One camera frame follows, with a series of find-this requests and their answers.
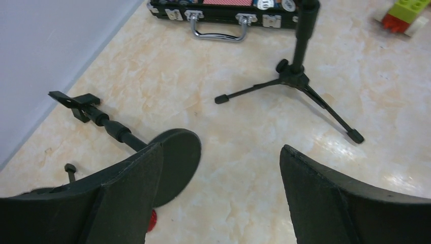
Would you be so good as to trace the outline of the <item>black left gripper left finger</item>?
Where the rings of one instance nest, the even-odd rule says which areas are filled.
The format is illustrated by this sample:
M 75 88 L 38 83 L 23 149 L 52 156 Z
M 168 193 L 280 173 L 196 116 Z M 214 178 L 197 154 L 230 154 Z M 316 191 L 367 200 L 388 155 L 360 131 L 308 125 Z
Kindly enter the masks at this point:
M 1 198 L 1 243 L 144 243 L 162 167 L 153 143 L 69 184 Z

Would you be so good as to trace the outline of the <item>black round base stand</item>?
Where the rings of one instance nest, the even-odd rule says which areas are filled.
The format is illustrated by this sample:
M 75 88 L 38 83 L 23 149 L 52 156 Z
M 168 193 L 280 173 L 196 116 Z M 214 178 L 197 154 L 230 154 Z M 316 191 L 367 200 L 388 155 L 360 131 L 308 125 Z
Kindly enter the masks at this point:
M 134 151 L 147 146 L 128 127 L 111 120 L 107 113 L 98 109 L 101 100 L 93 94 L 71 98 L 60 91 L 50 91 L 48 95 L 71 109 L 76 119 L 83 123 L 92 121 L 103 127 L 111 137 Z M 153 202 L 154 207 L 161 207 L 176 198 L 191 181 L 201 160 L 202 144 L 195 132 L 184 128 L 164 131 L 152 139 L 151 143 L 160 143 L 163 148 L 163 169 Z

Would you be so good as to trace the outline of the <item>red glitter microphone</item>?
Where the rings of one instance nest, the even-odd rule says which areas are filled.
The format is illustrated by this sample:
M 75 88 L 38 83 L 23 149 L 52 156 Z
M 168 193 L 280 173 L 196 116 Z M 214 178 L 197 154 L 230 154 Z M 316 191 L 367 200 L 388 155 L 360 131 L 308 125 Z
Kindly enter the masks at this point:
M 155 209 L 153 209 L 151 212 L 151 217 L 147 228 L 147 233 L 151 232 L 154 229 L 154 227 L 157 224 L 157 219 L 158 219 L 157 212 Z

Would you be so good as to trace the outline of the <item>shock mount tripod stand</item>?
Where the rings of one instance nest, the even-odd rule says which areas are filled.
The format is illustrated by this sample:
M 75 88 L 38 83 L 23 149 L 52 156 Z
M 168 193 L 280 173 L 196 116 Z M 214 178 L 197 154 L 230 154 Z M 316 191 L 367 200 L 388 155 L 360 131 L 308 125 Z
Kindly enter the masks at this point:
M 73 164 L 67 163 L 64 166 L 64 170 L 68 174 L 69 182 L 70 183 L 75 182 L 76 181 L 75 173 L 77 171 L 76 167 Z

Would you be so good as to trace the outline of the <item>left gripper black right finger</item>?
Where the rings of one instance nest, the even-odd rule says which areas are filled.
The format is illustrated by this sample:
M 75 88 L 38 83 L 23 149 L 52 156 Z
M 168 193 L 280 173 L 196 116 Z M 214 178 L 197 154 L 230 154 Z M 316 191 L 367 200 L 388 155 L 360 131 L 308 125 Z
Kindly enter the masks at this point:
M 366 184 L 285 145 L 280 170 L 298 243 L 430 243 L 430 199 Z

